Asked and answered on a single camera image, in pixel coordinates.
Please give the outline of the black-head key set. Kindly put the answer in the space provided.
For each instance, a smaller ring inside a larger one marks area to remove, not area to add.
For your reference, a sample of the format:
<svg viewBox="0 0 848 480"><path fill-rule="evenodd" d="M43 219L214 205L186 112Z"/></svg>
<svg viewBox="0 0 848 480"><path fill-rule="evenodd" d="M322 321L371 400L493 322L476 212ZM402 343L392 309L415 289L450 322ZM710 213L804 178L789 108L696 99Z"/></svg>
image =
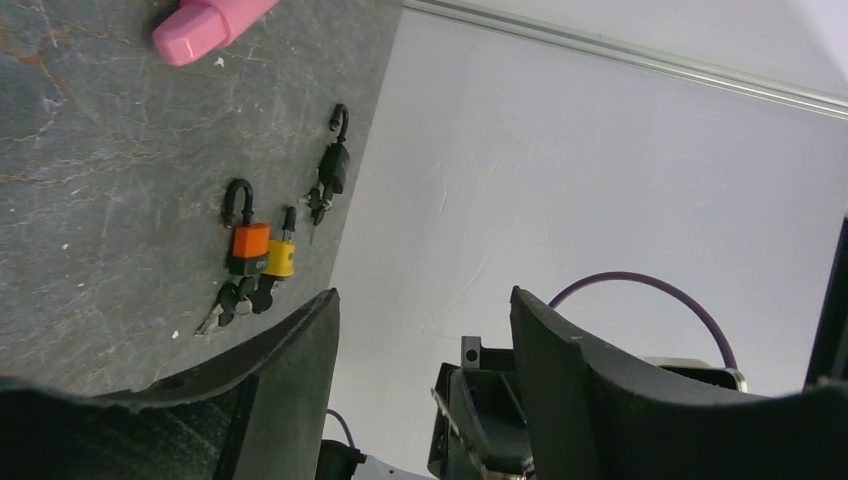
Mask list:
<svg viewBox="0 0 848 480"><path fill-rule="evenodd" d="M310 210L312 225L309 236L310 243L314 242L318 227L323 222L327 212L332 209L333 196L334 190L331 186L324 186L321 183L317 183L306 195L300 198L300 202L305 204Z"/></svg>

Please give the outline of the black Kaijing padlock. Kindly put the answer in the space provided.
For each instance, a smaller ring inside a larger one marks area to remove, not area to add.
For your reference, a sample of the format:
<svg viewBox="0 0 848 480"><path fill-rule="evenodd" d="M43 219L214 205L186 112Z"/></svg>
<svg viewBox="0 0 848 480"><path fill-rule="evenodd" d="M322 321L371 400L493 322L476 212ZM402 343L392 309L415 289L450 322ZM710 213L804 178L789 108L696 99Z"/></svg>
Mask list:
<svg viewBox="0 0 848 480"><path fill-rule="evenodd" d="M347 180L351 156L345 146L349 126L349 111L345 104L337 104L329 120L329 128L336 140L324 152L319 164L318 177L323 186L323 197L331 199L342 194Z"/></svg>

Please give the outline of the yellow black padlock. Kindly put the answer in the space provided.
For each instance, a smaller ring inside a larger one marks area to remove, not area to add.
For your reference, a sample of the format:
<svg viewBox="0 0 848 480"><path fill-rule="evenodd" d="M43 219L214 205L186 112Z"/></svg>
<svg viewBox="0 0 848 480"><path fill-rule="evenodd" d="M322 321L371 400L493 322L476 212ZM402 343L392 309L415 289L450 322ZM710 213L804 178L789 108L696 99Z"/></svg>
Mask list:
<svg viewBox="0 0 848 480"><path fill-rule="evenodd" d="M273 304L275 285L294 275L293 241L297 221L297 209L288 206L282 224L282 237L269 242L268 265L260 275L256 290L250 296L252 313L262 314Z"/></svg>

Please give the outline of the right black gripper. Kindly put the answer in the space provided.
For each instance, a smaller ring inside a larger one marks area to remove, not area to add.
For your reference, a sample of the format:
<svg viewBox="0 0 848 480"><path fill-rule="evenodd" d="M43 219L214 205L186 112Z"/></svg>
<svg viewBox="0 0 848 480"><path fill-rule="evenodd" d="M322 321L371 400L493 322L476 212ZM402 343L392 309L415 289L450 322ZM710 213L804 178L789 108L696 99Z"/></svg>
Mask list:
<svg viewBox="0 0 848 480"><path fill-rule="evenodd" d="M463 336L460 363L441 365L427 461L438 479L532 479L534 459L513 351Z"/></svg>

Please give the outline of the orange black padlock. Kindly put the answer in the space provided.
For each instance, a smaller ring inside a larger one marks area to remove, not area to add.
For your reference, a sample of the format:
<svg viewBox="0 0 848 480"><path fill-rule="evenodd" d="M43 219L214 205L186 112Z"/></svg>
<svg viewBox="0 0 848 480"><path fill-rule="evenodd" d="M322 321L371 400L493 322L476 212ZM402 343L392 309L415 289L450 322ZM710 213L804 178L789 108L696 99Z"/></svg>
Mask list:
<svg viewBox="0 0 848 480"><path fill-rule="evenodd" d="M253 222L254 193L242 178L230 182L224 195L223 225L232 231L226 268L234 276L255 276L268 265L270 225Z"/></svg>

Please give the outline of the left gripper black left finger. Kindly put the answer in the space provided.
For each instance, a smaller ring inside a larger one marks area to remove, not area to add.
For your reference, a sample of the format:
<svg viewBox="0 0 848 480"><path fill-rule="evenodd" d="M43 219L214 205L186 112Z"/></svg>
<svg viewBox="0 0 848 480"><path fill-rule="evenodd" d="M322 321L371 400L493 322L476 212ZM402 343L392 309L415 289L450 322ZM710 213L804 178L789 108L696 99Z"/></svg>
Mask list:
<svg viewBox="0 0 848 480"><path fill-rule="evenodd" d="M340 336L325 290L145 390L82 396L1 381L5 479L311 479Z"/></svg>

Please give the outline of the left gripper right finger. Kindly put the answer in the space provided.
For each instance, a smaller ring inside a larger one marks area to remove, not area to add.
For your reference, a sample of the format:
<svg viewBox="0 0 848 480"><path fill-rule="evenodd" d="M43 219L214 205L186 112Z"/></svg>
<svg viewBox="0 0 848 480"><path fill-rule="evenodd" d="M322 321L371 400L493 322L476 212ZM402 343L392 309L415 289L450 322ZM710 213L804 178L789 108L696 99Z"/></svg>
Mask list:
<svg viewBox="0 0 848 480"><path fill-rule="evenodd" d="M514 288L510 322L540 479L843 479L847 386L783 397L649 364Z"/></svg>

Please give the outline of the black-head key bunch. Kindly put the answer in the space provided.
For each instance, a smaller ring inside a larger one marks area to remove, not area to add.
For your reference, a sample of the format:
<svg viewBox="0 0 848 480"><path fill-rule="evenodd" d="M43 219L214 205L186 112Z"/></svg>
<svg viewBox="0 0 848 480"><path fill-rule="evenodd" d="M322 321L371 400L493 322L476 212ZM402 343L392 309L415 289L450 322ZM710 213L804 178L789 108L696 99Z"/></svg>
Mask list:
<svg viewBox="0 0 848 480"><path fill-rule="evenodd" d="M218 290L210 313L195 330L195 336L208 334L214 327L226 327L237 317L253 312L251 295L256 290L257 276L244 276L228 280Z"/></svg>

